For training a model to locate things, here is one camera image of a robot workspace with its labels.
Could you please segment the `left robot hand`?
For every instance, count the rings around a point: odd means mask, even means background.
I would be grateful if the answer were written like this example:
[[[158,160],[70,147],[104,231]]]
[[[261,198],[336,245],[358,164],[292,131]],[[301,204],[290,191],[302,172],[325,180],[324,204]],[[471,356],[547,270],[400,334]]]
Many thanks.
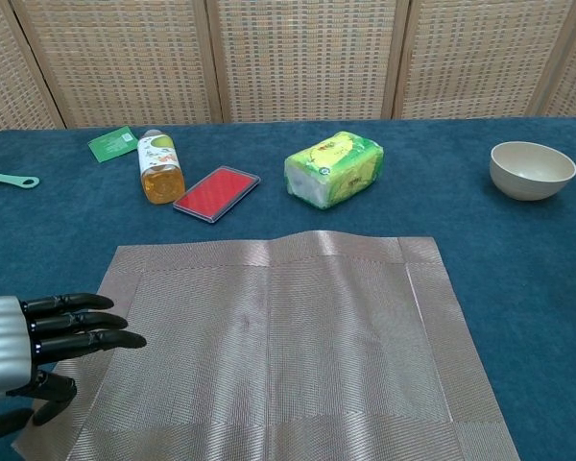
[[[23,301],[0,296],[0,398],[43,400],[37,411],[19,408],[0,414],[0,438],[28,422],[44,425],[77,396],[73,378],[47,372],[44,364],[116,348],[141,349],[146,339],[127,331],[126,319],[108,311],[102,295],[75,293]]]

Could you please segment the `woven bamboo folding screen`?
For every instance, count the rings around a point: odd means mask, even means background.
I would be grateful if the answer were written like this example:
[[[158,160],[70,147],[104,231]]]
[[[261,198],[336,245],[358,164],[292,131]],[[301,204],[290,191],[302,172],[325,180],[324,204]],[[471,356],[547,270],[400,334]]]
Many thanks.
[[[576,116],[576,0],[0,0],[0,131]]]

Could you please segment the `green paper packet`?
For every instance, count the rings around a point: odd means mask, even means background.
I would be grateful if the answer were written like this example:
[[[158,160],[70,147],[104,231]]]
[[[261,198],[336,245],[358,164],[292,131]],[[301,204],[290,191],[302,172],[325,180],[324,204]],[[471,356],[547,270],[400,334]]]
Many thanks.
[[[100,163],[135,151],[138,139],[128,126],[98,136],[87,143],[92,155]]]

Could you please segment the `yellow green tissue pack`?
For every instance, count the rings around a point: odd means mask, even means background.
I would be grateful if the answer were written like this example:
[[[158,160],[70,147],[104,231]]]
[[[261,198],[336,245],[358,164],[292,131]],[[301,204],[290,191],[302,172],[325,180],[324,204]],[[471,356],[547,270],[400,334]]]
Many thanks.
[[[372,185],[383,148],[350,132],[338,132],[284,161],[287,192],[317,209],[328,209]]]

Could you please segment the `dark blue tablecloth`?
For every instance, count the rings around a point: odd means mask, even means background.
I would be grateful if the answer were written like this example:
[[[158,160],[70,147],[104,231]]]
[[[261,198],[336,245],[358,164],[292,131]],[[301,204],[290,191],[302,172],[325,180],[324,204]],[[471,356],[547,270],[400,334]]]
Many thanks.
[[[285,158],[339,131],[385,151],[377,182],[317,210],[286,193]],[[150,204],[136,154],[98,162],[101,129],[0,132],[0,296],[95,291],[118,246],[271,239],[309,230],[436,241],[521,461],[576,461],[576,176],[519,201],[490,176],[508,141],[576,164],[576,118],[369,120],[171,126],[195,183],[221,165],[260,185],[219,222]]]

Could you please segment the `juice bottle with white label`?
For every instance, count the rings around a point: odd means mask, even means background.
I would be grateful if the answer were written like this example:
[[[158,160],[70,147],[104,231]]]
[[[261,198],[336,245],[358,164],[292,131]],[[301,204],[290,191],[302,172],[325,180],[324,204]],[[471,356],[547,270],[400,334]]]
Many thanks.
[[[138,140],[137,153],[143,192],[150,203],[173,203],[185,194],[184,175],[168,134],[148,130]]]

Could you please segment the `small white bowl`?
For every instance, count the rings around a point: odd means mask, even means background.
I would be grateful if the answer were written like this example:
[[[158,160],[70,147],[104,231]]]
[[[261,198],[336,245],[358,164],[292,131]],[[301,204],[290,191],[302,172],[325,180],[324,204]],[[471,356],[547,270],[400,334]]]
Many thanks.
[[[491,149],[490,176],[495,187],[519,201],[540,201],[561,191],[576,176],[564,153],[534,142],[508,141]]]

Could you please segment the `beige woven placemat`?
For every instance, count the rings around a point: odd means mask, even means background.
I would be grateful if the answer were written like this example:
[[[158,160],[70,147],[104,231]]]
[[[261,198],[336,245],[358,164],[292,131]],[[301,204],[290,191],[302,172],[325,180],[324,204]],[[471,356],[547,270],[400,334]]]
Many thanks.
[[[430,237],[122,246],[99,291],[147,344],[61,362],[25,461],[520,461]]]

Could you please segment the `mint green plastic spatula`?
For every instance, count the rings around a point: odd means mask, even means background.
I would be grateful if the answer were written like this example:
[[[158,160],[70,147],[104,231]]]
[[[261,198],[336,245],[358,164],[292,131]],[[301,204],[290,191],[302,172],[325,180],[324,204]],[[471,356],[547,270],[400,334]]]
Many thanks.
[[[0,173],[0,183],[13,185],[23,189],[31,189],[39,185],[38,177],[15,176]]]

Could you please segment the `red pad in clear case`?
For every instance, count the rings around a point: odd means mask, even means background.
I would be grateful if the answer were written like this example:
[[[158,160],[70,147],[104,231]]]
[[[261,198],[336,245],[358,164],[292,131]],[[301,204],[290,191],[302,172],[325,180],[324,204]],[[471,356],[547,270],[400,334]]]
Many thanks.
[[[258,176],[223,165],[188,188],[173,209],[213,224],[259,183]]]

